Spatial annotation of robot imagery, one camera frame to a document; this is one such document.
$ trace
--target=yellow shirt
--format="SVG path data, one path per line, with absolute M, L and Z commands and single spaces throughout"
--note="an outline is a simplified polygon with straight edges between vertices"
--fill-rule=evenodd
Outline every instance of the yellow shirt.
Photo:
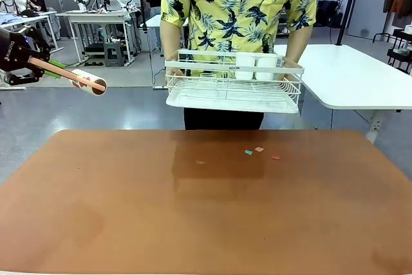
M 290 31 L 315 23 L 316 0 L 162 0 L 162 20 L 189 18 L 191 50 L 272 53 L 284 7 Z

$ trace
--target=paper cup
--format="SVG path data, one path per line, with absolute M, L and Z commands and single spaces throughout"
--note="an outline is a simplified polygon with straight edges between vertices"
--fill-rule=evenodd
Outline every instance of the paper cup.
M 97 84 L 100 84 L 102 86 L 104 86 L 106 88 L 106 90 L 108 90 L 108 85 L 106 83 L 106 81 L 104 79 L 102 79 L 101 77 L 97 77 L 96 75 L 87 73 L 83 70 L 80 69 L 75 69 L 72 71 L 75 75 L 78 75 L 79 77 L 83 77 L 86 80 L 92 81 L 92 82 L 96 82 Z M 103 94 L 105 94 L 105 91 L 101 91 L 101 90 L 96 90 L 95 88 L 92 88 L 90 86 L 87 86 L 81 82 L 77 82 L 77 81 L 70 81 L 70 84 L 76 88 L 80 88 L 81 90 L 84 90 L 88 93 L 91 93 L 95 96 L 101 96 Z
M 275 57 L 262 57 L 257 60 L 257 67 L 276 68 L 277 59 Z M 258 81 L 273 81 L 281 79 L 282 74 L 270 72 L 256 72 L 255 77 Z
M 255 58 L 249 55 L 237 55 L 236 66 L 254 67 Z M 253 79 L 253 71 L 237 71 L 235 72 L 235 78 L 239 80 L 251 80 Z

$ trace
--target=white cup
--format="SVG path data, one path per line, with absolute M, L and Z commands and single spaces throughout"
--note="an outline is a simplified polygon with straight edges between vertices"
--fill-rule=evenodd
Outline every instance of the white cup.
M 254 67 L 255 57 L 249 55 L 237 54 L 236 56 L 236 66 L 243 67 Z M 253 71 L 236 71 L 235 78 L 239 80 L 251 80 L 253 79 Z
M 277 59 L 275 57 L 262 57 L 257 60 L 257 67 L 276 68 Z M 272 81 L 274 79 L 280 79 L 281 74 L 275 74 L 270 72 L 256 72 L 255 77 L 258 81 Z

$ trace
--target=black pants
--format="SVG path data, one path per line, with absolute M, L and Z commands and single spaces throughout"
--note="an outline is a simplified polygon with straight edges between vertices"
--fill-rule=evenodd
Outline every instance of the black pants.
M 263 113 L 187 109 L 183 111 L 186 130 L 259 130 Z

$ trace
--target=gray stool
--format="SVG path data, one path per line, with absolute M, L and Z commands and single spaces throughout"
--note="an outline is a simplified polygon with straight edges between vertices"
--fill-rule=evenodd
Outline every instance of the gray stool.
M 106 60 L 106 67 L 123 67 L 125 58 L 122 43 L 104 43 L 104 58 Z

